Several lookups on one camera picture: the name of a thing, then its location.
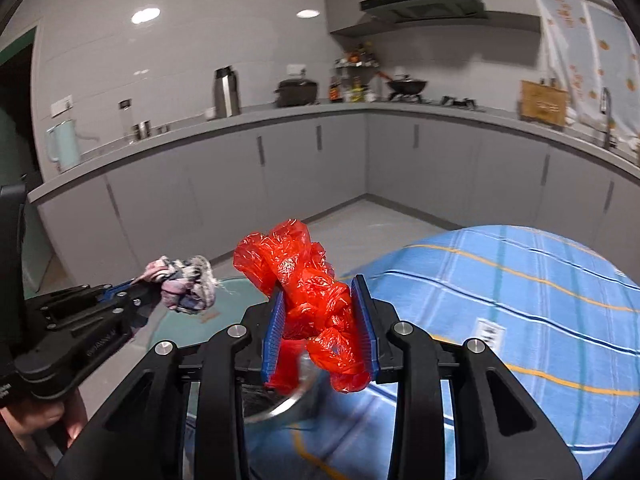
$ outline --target blue gripper pad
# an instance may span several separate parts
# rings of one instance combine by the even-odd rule
[[[268,383],[276,371],[280,341],[282,339],[282,333],[284,332],[285,317],[284,292],[279,291],[278,297],[273,305],[273,310],[271,311],[271,319],[269,320],[267,332],[262,340],[262,368],[260,375],[263,383]]]
[[[364,360],[367,372],[370,373],[371,379],[376,380],[380,371],[378,363],[378,340],[376,339],[371,317],[369,315],[369,306],[371,302],[369,289],[364,283],[364,279],[351,280],[351,304],[353,306],[353,315],[358,329],[358,343],[360,354]]]

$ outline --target cloth rag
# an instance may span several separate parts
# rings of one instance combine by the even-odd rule
[[[220,282],[213,277],[211,264],[204,256],[170,260],[162,256],[149,263],[137,282],[162,283],[161,300],[168,309],[197,314],[216,301]]]

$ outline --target range hood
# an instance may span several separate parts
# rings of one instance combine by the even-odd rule
[[[364,0],[360,10],[387,23],[488,18],[482,0]]]

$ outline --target human hand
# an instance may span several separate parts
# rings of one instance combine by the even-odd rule
[[[87,423],[86,409],[80,392],[75,390],[64,402],[42,402],[23,399],[0,410],[2,418],[23,449],[27,439],[38,430],[46,430],[61,420],[71,446]]]

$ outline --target faucet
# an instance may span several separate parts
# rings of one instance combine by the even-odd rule
[[[602,95],[600,97],[600,113],[606,115],[606,129],[604,133],[604,146],[605,150],[611,148],[611,92],[607,87],[602,89]]]

